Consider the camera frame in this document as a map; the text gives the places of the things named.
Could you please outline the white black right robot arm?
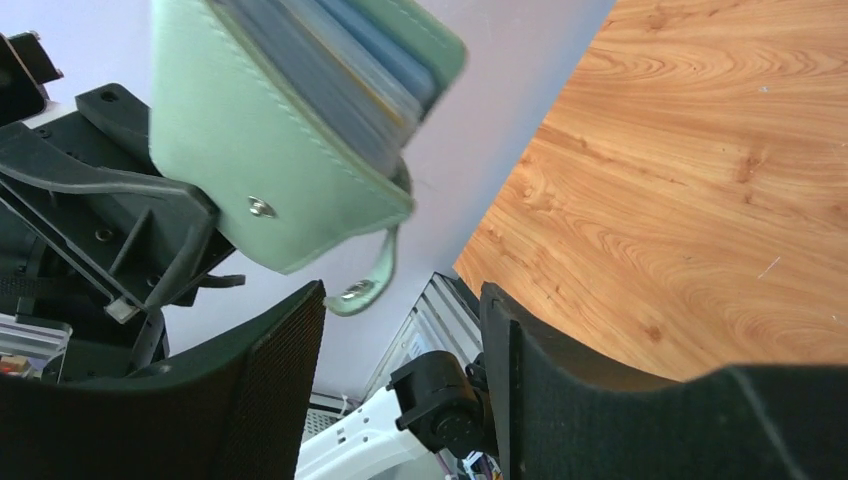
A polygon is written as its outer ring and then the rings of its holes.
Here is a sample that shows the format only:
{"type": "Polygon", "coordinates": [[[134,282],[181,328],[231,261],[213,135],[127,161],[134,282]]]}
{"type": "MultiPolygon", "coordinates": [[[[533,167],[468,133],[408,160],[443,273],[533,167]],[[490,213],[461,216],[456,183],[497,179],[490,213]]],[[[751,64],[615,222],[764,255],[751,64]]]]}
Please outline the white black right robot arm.
{"type": "Polygon", "coordinates": [[[121,377],[1,374],[5,479],[367,479],[429,453],[507,479],[843,479],[847,370],[728,365],[678,382],[582,344],[507,292],[483,348],[424,353],[302,438],[324,326],[313,281],[260,316],[121,377]]]}

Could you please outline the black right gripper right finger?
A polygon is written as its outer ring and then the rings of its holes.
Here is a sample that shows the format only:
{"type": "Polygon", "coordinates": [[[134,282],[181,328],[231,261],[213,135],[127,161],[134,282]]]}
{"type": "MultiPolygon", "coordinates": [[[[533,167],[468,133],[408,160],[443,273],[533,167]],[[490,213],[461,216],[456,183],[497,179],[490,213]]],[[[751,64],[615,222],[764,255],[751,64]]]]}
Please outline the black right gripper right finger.
{"type": "Polygon", "coordinates": [[[677,382],[616,361],[487,283],[480,323],[509,479],[843,479],[847,370],[729,365],[677,382]]]}

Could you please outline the mint green leather card holder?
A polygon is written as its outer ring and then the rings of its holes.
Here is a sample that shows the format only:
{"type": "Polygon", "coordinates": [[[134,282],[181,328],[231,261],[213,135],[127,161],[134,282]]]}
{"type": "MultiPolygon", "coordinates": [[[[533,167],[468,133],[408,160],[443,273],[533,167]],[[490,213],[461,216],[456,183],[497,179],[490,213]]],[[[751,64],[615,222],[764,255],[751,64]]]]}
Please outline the mint green leather card holder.
{"type": "Polygon", "coordinates": [[[355,315],[391,283],[415,208],[404,149],[466,58],[415,1],[156,1],[151,157],[283,274],[383,232],[370,272],[325,301],[355,315]]]}

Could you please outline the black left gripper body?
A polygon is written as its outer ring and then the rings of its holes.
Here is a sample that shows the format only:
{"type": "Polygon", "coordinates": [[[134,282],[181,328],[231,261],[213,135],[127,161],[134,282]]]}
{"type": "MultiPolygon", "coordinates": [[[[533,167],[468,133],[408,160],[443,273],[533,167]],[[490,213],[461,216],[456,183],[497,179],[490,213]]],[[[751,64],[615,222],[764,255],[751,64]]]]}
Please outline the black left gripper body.
{"type": "MultiPolygon", "coordinates": [[[[37,117],[61,79],[35,31],[1,37],[1,124],[37,117]]],[[[13,211],[1,209],[1,373],[69,383],[123,377],[166,357],[161,313],[121,325],[99,292],[13,211]]]]}

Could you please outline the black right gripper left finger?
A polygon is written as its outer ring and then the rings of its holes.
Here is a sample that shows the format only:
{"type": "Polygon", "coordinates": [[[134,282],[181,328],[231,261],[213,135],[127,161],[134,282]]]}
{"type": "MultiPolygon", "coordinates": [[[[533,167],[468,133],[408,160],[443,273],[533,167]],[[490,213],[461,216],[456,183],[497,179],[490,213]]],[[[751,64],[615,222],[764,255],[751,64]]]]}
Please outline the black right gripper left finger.
{"type": "Polygon", "coordinates": [[[291,479],[325,320],[312,281],[123,378],[1,380],[5,479],[291,479]]]}

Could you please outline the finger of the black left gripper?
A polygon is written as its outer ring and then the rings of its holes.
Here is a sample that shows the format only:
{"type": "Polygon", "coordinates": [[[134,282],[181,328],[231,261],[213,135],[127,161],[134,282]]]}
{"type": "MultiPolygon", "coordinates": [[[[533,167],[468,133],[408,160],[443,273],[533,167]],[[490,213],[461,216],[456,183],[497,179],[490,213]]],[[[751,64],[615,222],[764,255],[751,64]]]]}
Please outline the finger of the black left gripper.
{"type": "Polygon", "coordinates": [[[118,83],[75,97],[77,111],[135,162],[136,171],[159,176],[149,154],[149,107],[118,83]]]}
{"type": "Polygon", "coordinates": [[[233,252],[197,187],[136,171],[88,122],[1,130],[1,209],[13,211],[100,294],[105,310],[189,306],[244,276],[214,269],[233,252]]]}

